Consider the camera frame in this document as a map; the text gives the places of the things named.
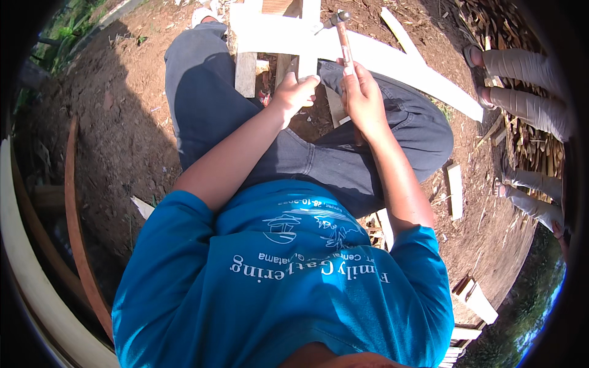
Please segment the hammer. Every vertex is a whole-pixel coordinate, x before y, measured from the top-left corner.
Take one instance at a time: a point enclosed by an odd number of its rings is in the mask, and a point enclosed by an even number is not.
[[[347,11],[339,11],[338,13],[332,14],[328,20],[323,22],[323,28],[331,28],[335,26],[337,28],[337,35],[339,37],[339,43],[342,46],[342,54],[343,54],[343,66],[344,67],[352,67],[354,69],[354,61],[352,59],[352,50],[350,49],[350,41],[348,41],[348,33],[346,32],[346,24],[345,22],[350,19],[352,15],[350,12]],[[354,142],[356,146],[360,147],[364,145],[364,138],[362,138],[362,133],[354,126]]]

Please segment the curved wooden strip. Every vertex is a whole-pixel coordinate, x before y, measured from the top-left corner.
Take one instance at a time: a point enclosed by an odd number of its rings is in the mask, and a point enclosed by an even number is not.
[[[88,310],[92,310],[80,279],[70,270],[63,258],[57,253],[57,249],[55,249],[53,242],[49,238],[49,235],[47,235],[45,228],[41,224],[41,220],[39,220],[39,217],[37,216],[37,212],[33,208],[31,199],[25,189],[25,184],[22,181],[21,172],[18,169],[14,152],[11,152],[11,163],[14,190],[16,192],[19,209],[22,211],[22,215],[35,238],[35,241],[39,244],[39,248],[41,248],[41,251],[61,281],[78,297],[80,302],[88,308]]]
[[[117,357],[64,304],[43,272],[22,224],[12,180],[10,141],[0,149],[0,224],[6,257],[18,287],[48,335],[76,366],[119,367]]]
[[[96,276],[90,265],[86,245],[84,244],[84,236],[82,235],[78,206],[75,200],[75,154],[77,140],[78,118],[74,116],[70,126],[67,155],[65,156],[65,217],[68,221],[70,245],[82,286],[88,296],[90,305],[92,305],[92,309],[94,309],[94,313],[98,317],[98,321],[100,321],[104,331],[106,331],[112,341],[111,307],[104,301],[104,296],[102,296],[102,291],[98,286]]]

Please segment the nail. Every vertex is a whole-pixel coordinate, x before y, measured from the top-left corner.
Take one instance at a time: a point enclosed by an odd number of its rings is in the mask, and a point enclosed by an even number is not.
[[[352,75],[352,74],[354,74],[354,67],[345,67],[343,69],[343,74],[344,75]]]

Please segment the white sneaker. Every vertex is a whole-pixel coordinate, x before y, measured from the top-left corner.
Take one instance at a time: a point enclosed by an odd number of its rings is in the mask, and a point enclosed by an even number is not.
[[[196,27],[203,21],[204,18],[212,16],[217,20],[217,22],[221,22],[221,19],[217,14],[215,14],[211,9],[202,7],[198,8],[192,13],[192,28]]]

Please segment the person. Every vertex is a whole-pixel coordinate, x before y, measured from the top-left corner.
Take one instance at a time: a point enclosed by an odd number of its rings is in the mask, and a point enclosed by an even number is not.
[[[464,57],[471,68],[485,68],[489,75],[530,82],[552,93],[555,98],[543,98],[508,88],[477,88],[479,102],[483,107],[502,107],[534,128],[552,134],[559,141],[568,141],[572,126],[568,123],[567,107],[563,102],[564,91],[547,57],[518,48],[483,51],[477,45],[466,46]]]
[[[261,108],[233,88],[226,26],[198,11],[165,54],[184,171],[137,239],[112,307],[122,367],[434,367],[454,317],[419,180],[452,150],[442,113],[359,64],[286,74]],[[287,128],[319,80],[344,124]],[[355,216],[388,209],[395,243]]]
[[[568,242],[564,235],[564,215],[562,210],[562,180],[557,177],[549,177],[542,173],[526,171],[520,168],[513,169],[503,154],[501,158],[501,176],[503,182],[511,182],[516,186],[522,186],[546,193],[554,200],[553,203],[538,200],[530,195],[503,184],[498,178],[495,179],[494,194],[497,197],[509,199],[514,206],[528,214],[531,218],[537,219],[546,226],[557,238],[565,262],[568,258]]]

